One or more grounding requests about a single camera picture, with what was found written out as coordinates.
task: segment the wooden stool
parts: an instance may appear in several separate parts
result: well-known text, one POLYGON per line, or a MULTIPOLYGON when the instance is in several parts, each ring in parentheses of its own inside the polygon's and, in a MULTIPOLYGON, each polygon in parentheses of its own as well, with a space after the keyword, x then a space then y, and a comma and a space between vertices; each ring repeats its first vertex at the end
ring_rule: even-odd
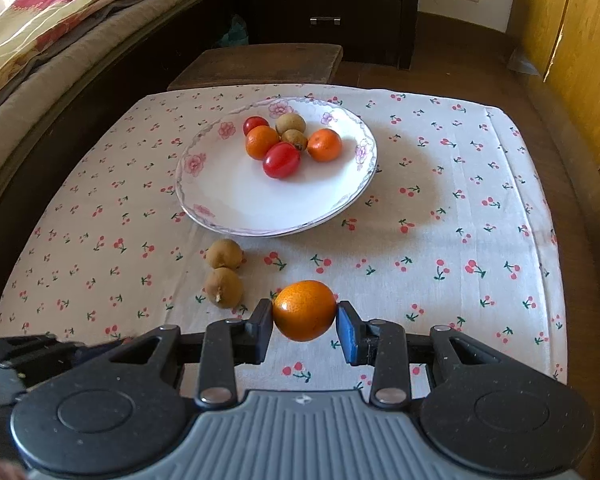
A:
POLYGON ((271 43, 205 50, 167 90, 209 86, 327 84, 342 59, 342 47, 326 43, 271 43))

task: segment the wooden floor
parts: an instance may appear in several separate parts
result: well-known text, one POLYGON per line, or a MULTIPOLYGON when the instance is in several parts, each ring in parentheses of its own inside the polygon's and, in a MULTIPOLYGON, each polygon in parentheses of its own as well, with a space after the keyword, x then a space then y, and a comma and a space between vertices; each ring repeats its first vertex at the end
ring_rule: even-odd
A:
MULTIPOLYGON (((335 83, 474 101, 501 108, 516 123, 536 165, 558 238, 568 318, 569 384, 596 411, 600 430, 600 295, 593 257, 580 207, 554 142, 516 76, 506 69, 511 50, 495 31, 426 16, 418 21, 409 71, 343 62, 335 83), (440 30, 447 30, 448 36, 442 38, 440 30)), ((579 468, 586 478, 596 476, 592 471, 595 444, 579 468)))

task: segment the tangerine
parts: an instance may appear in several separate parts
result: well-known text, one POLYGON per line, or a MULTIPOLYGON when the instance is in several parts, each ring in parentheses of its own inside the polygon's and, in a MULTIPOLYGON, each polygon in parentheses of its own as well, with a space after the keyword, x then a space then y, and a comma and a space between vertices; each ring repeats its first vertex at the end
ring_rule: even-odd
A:
POLYGON ((305 280, 278 294, 273 301, 273 321, 292 341, 311 341, 327 332, 336 310, 336 300, 328 286, 305 280))
POLYGON ((311 134, 306 150, 317 162, 331 162, 342 151, 342 139, 330 128, 323 128, 311 134))
POLYGON ((280 142, 278 132, 269 126, 256 126, 251 130, 244 141, 247 155, 256 160, 263 160, 269 149, 280 142))

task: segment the dark wooden bed side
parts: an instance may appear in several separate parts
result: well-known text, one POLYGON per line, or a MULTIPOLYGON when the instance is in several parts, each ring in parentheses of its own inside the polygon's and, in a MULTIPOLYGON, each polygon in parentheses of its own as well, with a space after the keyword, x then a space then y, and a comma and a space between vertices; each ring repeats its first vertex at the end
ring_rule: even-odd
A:
POLYGON ((232 13, 232 0, 196 2, 123 52, 63 109, 56 104, 49 111, 53 120, 46 118, 40 140, 0 194, 0 296, 38 219, 80 158, 136 101, 165 91, 228 30, 232 13))

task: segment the plate rim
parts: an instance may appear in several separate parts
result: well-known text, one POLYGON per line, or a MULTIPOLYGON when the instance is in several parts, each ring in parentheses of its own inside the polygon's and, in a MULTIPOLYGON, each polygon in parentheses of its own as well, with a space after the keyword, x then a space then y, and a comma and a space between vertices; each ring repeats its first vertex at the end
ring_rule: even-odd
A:
POLYGON ((316 227, 320 224, 323 224, 323 223, 333 219, 335 216, 339 215, 346 208, 348 208, 352 203, 354 203, 360 197, 360 195, 362 195, 365 192, 366 188, 371 183, 373 177, 376 175, 377 168, 378 168, 378 143, 376 141, 374 134, 371 132, 371 129, 369 129, 369 127, 367 126, 367 124, 361 117, 357 116, 355 113, 353 113, 348 108, 345 108, 343 106, 340 106, 340 105, 337 105, 337 104, 334 104, 334 103, 331 103, 328 101, 323 101, 322 99, 317 99, 317 98, 313 98, 313 97, 309 98, 306 96, 277 96, 276 98, 273 98, 273 99, 271 99, 271 98, 263 99, 260 101, 253 102, 249 105, 235 108, 234 110, 230 110, 227 113, 223 114, 222 117, 220 117, 219 119, 215 120, 214 122, 212 122, 210 124, 207 124, 204 128, 202 128, 197 134, 194 135, 192 141, 187 145, 187 147, 183 150, 182 154, 180 155, 180 158, 178 159, 178 164, 176 166, 176 172, 174 175, 174 183, 175 183, 175 189, 176 189, 176 196, 178 198, 178 203, 180 204, 180 208, 186 213, 187 216, 189 216, 189 218, 191 218, 198 225, 200 225, 206 229, 209 229, 210 231, 216 232, 218 234, 223 234, 223 235, 241 236, 241 237, 247 237, 247 238, 274 238, 274 237, 291 235, 291 234, 307 231, 308 229, 310 229, 312 227, 316 227), (271 231, 267 231, 267 232, 249 232, 247 230, 238 231, 238 230, 234 230, 231 228, 225 228, 222 226, 218 226, 217 224, 215 224, 213 222, 209 222, 206 219, 199 218, 199 216, 196 213, 194 213, 193 211, 191 211, 189 209, 189 207, 187 207, 187 205, 184 203, 182 184, 181 184, 182 161, 184 160, 184 158, 186 158, 187 152, 193 146, 195 146, 204 136, 206 136, 206 134, 208 134, 213 129, 213 127, 215 127, 217 124, 221 123, 221 121, 224 120, 225 117, 232 115, 232 114, 239 114, 239 113, 245 112, 245 111, 249 110, 250 108, 259 107, 262 105, 270 105, 270 104, 273 104, 278 101, 311 102, 311 103, 316 103, 319 105, 325 105, 330 108, 339 108, 339 109, 343 110, 344 113, 346 113, 350 119, 352 119, 355 122, 359 122, 359 126, 365 133, 365 138, 370 139, 372 141, 372 148, 370 151, 371 152, 371 160, 369 162, 370 169, 367 170, 367 176, 365 177, 366 180, 363 180, 362 185, 358 188, 358 192, 354 196, 352 196, 349 200, 347 200, 342 206, 337 207, 336 209, 334 209, 330 212, 327 212, 324 216, 318 217, 315 220, 312 220, 305 224, 295 226, 295 227, 289 228, 289 229, 277 229, 277 230, 271 230, 271 231))

